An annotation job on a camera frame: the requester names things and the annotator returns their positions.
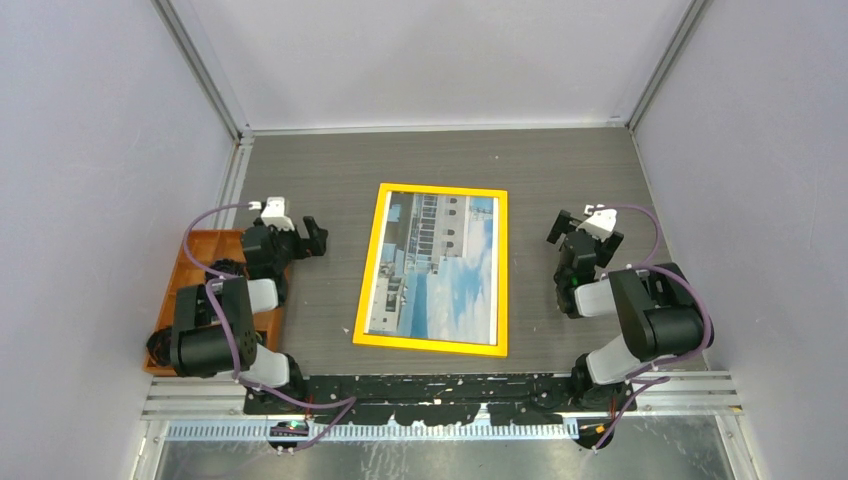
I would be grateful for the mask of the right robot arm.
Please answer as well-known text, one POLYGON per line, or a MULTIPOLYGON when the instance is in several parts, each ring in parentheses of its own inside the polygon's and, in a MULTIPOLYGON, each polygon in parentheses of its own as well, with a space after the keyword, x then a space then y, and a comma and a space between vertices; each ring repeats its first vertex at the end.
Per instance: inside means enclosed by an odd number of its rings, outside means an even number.
POLYGON ((578 357, 566 392, 584 410, 616 408, 629 382, 663 362, 689 357, 711 345, 714 334, 675 263, 609 270, 624 240, 617 211, 589 205, 577 218, 557 214, 547 240, 558 247, 553 275, 559 310, 571 319, 614 315, 620 333, 578 357))

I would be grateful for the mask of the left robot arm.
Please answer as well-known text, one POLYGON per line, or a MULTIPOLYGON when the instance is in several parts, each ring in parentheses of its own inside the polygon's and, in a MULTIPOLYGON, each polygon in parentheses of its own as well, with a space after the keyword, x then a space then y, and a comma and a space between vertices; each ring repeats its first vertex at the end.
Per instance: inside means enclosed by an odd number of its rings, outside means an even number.
POLYGON ((168 359, 178 376, 227 373, 248 388, 268 387, 268 400, 284 414, 305 405, 307 384, 297 362, 261 344, 254 323, 256 314, 286 305, 293 261, 326 253, 329 232, 311 216, 303 221, 305 237, 255 220, 239 237, 242 262, 217 260, 204 283, 177 291, 168 359))

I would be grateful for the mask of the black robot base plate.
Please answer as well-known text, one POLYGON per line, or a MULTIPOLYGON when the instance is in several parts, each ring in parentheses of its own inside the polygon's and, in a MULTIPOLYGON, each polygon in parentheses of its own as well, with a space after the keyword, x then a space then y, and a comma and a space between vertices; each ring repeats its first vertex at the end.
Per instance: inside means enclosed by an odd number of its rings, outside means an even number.
POLYGON ((486 414, 494 426, 552 425, 566 413, 595 412, 611 420, 632 387, 590 387, 553 373, 445 375, 313 375, 289 394, 315 404, 355 399, 342 425, 468 425, 486 414))

